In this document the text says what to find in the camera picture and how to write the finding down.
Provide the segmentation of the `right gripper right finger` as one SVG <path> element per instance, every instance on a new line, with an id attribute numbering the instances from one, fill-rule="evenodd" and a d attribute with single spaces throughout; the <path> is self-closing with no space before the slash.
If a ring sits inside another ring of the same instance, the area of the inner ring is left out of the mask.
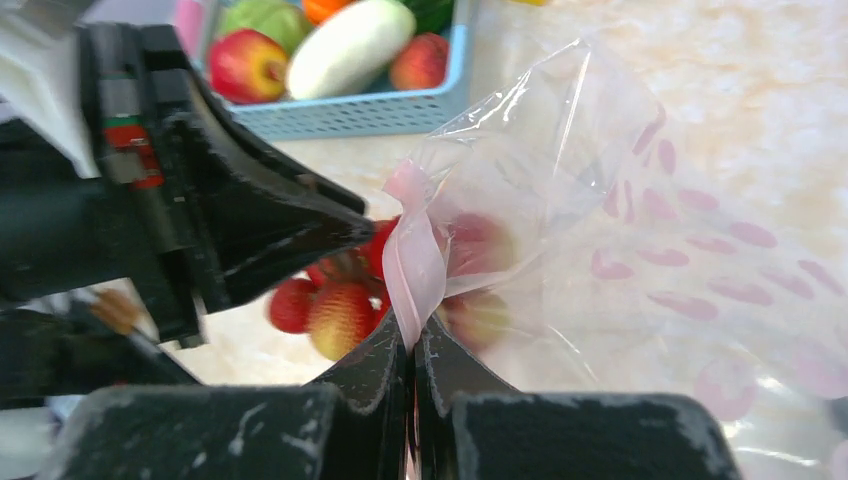
<path id="1" fill-rule="evenodd" d="M 484 366 L 431 317 L 413 350 L 411 454 L 419 479 L 476 479 L 475 441 L 467 426 L 476 400 L 519 391 Z"/>

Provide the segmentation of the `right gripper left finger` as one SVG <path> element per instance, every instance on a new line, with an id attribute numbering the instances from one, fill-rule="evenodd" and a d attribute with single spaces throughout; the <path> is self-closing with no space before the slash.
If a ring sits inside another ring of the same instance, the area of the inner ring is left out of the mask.
<path id="1" fill-rule="evenodd" d="M 320 479 L 404 479 L 407 352 L 393 312 L 363 343 L 311 381 L 338 393 Z"/>

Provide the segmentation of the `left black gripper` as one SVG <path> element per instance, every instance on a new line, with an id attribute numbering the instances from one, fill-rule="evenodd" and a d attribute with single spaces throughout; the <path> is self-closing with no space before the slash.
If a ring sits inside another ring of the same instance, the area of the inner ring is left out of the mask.
<path id="1" fill-rule="evenodd" d="M 236 122 L 168 25 L 75 26 L 96 178 L 18 115 L 1 143 L 1 306 L 129 280 L 163 341 L 373 232 L 366 202 Z M 203 181 L 256 198 L 199 198 Z"/>

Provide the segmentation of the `red cherry bunch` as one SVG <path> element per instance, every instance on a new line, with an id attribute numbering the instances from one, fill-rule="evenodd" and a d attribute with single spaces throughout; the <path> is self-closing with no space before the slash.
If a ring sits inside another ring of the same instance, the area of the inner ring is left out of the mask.
<path id="1" fill-rule="evenodd" d="M 267 319 L 277 330 L 306 334 L 325 358 L 337 361 L 362 343 L 391 307 L 382 254 L 399 220 L 378 220 L 364 246 L 324 258 L 273 291 Z M 506 227 L 484 216 L 465 213 L 444 232 L 434 233 L 447 254 L 451 277 L 504 271 L 516 262 L 513 238 Z M 447 329 L 474 353 L 493 346 L 511 318 L 505 301 L 481 289 L 445 298 L 436 310 Z"/>

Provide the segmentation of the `clear pink-dotted zip bag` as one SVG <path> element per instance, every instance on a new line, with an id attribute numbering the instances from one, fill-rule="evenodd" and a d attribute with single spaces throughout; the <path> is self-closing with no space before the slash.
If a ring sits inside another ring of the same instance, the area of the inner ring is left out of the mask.
<path id="1" fill-rule="evenodd" d="M 582 39 L 423 139 L 386 192 L 407 346 L 452 330 L 522 390 L 670 392 L 747 479 L 847 475 L 847 283 L 696 171 L 680 128 Z"/>

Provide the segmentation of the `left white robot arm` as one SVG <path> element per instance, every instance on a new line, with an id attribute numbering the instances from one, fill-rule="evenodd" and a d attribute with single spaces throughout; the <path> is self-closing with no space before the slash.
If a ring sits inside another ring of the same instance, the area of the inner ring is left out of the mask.
<path id="1" fill-rule="evenodd" d="M 364 200 L 235 123 L 168 25 L 93 24 L 68 54 L 100 174 L 1 127 L 1 403 L 87 394 L 43 479 L 378 479 L 403 445 L 393 352 L 364 396 L 357 353 L 298 388 L 205 387 L 158 348 L 29 301 L 131 280 L 168 341 L 194 302 L 241 306 L 373 229 Z"/>

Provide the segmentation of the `red yellow apple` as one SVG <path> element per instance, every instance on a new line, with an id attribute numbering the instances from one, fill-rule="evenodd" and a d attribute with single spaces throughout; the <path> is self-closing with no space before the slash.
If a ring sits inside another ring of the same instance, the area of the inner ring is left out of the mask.
<path id="1" fill-rule="evenodd" d="M 216 40 L 207 56 L 210 87 L 239 105 L 269 103 L 286 93 L 288 54 L 268 36 L 239 29 Z"/>

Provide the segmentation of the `light blue plastic basket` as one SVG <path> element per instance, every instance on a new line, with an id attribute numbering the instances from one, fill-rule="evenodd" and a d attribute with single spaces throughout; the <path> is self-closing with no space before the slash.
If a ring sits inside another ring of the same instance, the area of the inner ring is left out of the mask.
<path id="1" fill-rule="evenodd" d="M 236 1 L 209 1 L 203 32 L 194 61 L 208 72 L 207 56 L 218 40 L 224 11 Z M 450 25 L 441 33 L 450 44 L 444 82 L 436 88 L 396 90 L 389 69 L 397 56 L 365 90 L 349 95 L 316 100 L 293 100 L 286 93 L 277 101 L 239 105 L 216 93 L 233 118 L 259 137 L 269 141 L 308 138 L 350 137 L 430 132 L 464 111 L 469 105 L 471 35 L 468 25 L 473 12 L 470 1 L 454 1 Z"/>

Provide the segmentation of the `white radish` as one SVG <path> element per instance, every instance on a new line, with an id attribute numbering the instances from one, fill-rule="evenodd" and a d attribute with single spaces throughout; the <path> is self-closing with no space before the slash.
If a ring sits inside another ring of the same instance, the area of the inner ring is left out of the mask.
<path id="1" fill-rule="evenodd" d="M 403 50 L 416 30 L 399 1 L 355 2 L 310 33 L 289 63 L 293 100 L 316 100 L 365 90 Z"/>

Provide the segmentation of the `green apple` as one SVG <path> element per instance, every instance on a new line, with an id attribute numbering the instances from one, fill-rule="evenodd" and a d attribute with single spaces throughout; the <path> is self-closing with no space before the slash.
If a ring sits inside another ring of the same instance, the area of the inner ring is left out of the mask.
<path id="1" fill-rule="evenodd" d="M 240 29 L 262 33 L 291 55 L 309 35 L 313 24 L 296 5 L 279 0 L 241 0 L 225 9 L 218 36 Z"/>

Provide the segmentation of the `pink cylindrical bottle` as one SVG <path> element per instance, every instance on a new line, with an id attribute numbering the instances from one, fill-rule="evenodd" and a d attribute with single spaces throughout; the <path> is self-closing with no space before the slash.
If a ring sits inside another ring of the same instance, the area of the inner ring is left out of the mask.
<path id="1" fill-rule="evenodd" d="M 172 24 L 185 52 L 195 56 L 203 30 L 205 5 L 202 0 L 177 0 Z"/>

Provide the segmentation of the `orange pumpkin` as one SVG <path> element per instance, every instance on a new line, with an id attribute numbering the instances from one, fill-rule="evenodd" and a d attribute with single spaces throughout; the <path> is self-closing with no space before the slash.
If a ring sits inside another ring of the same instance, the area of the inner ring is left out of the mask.
<path id="1" fill-rule="evenodd" d="M 353 0 L 302 0 L 302 10 L 313 25 L 320 25 L 340 10 L 346 8 Z"/>

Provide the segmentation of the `red peach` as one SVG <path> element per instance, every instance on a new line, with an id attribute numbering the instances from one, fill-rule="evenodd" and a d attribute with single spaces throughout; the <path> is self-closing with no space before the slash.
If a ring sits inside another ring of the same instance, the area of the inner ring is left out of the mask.
<path id="1" fill-rule="evenodd" d="M 449 48 L 449 42 L 435 33 L 415 36 L 392 63 L 390 83 L 400 91 L 439 87 L 446 76 Z"/>

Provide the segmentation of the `green leafy vegetable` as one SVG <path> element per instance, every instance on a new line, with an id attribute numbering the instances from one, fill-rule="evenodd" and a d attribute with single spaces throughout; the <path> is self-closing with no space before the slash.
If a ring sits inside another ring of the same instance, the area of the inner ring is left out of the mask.
<path id="1" fill-rule="evenodd" d="M 453 16 L 453 0 L 401 0 L 416 19 L 416 33 L 441 33 Z"/>

